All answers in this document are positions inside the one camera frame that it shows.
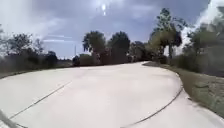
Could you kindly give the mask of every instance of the tree line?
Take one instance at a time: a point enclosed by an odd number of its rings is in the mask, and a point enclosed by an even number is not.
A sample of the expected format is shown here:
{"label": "tree line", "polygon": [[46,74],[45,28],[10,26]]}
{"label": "tree line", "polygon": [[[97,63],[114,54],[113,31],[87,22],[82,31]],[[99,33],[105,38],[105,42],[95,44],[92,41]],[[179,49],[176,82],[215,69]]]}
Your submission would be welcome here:
{"label": "tree line", "polygon": [[43,42],[32,40],[31,35],[17,34],[0,41],[1,72],[53,68],[58,61],[54,51],[43,53]]}
{"label": "tree line", "polygon": [[[194,72],[224,76],[224,16],[189,32],[190,41],[184,46],[182,53],[176,55],[175,48],[183,43],[181,32],[185,27],[190,25],[184,19],[173,16],[169,9],[163,8],[157,16],[157,25],[146,42],[131,41],[128,34],[122,31],[114,33],[109,40],[100,31],[90,31],[82,41],[83,51],[88,54],[75,56],[72,64],[78,67],[155,61]],[[1,38],[0,48],[5,57],[0,60],[0,68],[5,65],[19,69],[57,67],[56,53],[43,53],[43,42],[31,40],[30,37],[18,34],[9,39]]]}

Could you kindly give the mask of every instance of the cloud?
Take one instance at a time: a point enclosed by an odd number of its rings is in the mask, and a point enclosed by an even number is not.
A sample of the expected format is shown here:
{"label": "cloud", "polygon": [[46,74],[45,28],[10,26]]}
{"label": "cloud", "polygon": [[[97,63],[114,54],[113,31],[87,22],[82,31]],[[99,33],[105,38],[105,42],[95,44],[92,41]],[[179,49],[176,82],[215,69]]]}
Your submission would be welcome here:
{"label": "cloud", "polygon": [[191,31],[195,31],[197,28],[200,27],[201,24],[210,24],[214,21],[214,19],[220,15],[220,12],[218,10],[218,7],[224,6],[223,0],[211,0],[208,4],[207,8],[201,12],[200,16],[196,20],[196,23],[194,24],[194,28],[185,28],[182,31],[182,40],[183,44],[176,49],[177,54],[182,53],[182,48],[190,43],[190,38],[187,37],[187,34]]}
{"label": "cloud", "polygon": [[47,35],[46,37],[72,39],[72,37],[64,36],[64,35]]}
{"label": "cloud", "polygon": [[0,24],[5,34],[29,33],[45,36],[58,29],[62,19],[34,8],[34,0],[0,0]]}
{"label": "cloud", "polygon": [[134,19],[148,17],[150,13],[158,12],[159,10],[155,5],[133,5],[131,11]]}
{"label": "cloud", "polygon": [[220,12],[218,11],[219,6],[224,6],[224,0],[211,0],[206,10],[204,10],[199,16],[195,27],[199,27],[202,23],[211,23],[217,16],[220,15]]}
{"label": "cloud", "polygon": [[45,43],[75,43],[72,40],[60,40],[60,39],[45,39],[43,40]]}

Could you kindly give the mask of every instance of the sky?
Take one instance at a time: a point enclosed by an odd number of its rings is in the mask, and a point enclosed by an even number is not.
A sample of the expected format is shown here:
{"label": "sky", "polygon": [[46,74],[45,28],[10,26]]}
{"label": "sky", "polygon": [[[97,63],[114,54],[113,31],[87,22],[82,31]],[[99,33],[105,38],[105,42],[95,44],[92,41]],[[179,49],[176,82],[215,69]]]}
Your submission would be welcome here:
{"label": "sky", "polygon": [[83,37],[91,30],[107,39],[125,31],[132,41],[146,42],[162,8],[199,26],[211,22],[221,4],[224,0],[0,0],[0,24],[5,35],[33,34],[46,50],[72,58],[75,46],[76,54],[83,52]]}

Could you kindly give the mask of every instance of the tree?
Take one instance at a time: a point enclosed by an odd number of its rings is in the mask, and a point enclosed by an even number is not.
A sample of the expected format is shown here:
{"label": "tree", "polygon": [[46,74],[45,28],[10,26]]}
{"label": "tree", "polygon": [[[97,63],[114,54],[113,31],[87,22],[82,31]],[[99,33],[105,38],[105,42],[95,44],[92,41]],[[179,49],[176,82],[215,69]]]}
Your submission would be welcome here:
{"label": "tree", "polygon": [[151,34],[151,39],[159,46],[159,49],[164,51],[164,48],[168,46],[169,48],[169,63],[171,64],[173,47],[180,46],[182,44],[181,31],[187,23],[181,19],[172,17],[170,11],[163,8],[160,15],[157,16],[158,24],[157,28]]}
{"label": "tree", "polygon": [[140,41],[135,41],[134,43],[131,43],[129,49],[129,55],[135,58],[134,61],[145,60],[146,56],[145,45]]}
{"label": "tree", "polygon": [[10,51],[16,54],[22,52],[23,49],[30,47],[32,41],[30,40],[30,36],[26,34],[18,34],[14,35],[13,38],[8,41]]}
{"label": "tree", "polygon": [[127,53],[130,46],[130,40],[125,32],[117,32],[112,35],[108,42],[108,47],[111,51],[113,63],[127,62]]}
{"label": "tree", "polygon": [[190,38],[190,46],[187,46],[188,50],[189,48],[192,48],[192,52],[197,56],[199,54],[204,53],[205,48],[216,45],[219,41],[217,38],[217,33],[213,31],[208,30],[208,25],[202,25],[200,28],[198,28],[196,31],[191,32],[188,34],[188,37]]}
{"label": "tree", "polygon": [[37,39],[36,41],[35,41],[35,52],[37,53],[37,54],[42,54],[43,53],[43,50],[44,50],[44,48],[43,48],[43,41],[41,41],[40,39]]}
{"label": "tree", "polygon": [[84,36],[83,48],[84,51],[92,52],[94,63],[99,65],[100,54],[105,51],[106,39],[103,33],[99,31],[91,31]]}

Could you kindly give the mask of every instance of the road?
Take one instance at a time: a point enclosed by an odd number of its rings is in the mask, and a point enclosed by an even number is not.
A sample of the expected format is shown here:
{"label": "road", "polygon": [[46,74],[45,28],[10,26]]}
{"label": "road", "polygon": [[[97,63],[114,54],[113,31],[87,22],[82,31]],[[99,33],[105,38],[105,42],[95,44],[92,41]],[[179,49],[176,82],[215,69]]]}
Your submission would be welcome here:
{"label": "road", "polygon": [[0,109],[28,128],[223,128],[188,100],[176,73],[142,63],[25,73],[0,80]]}

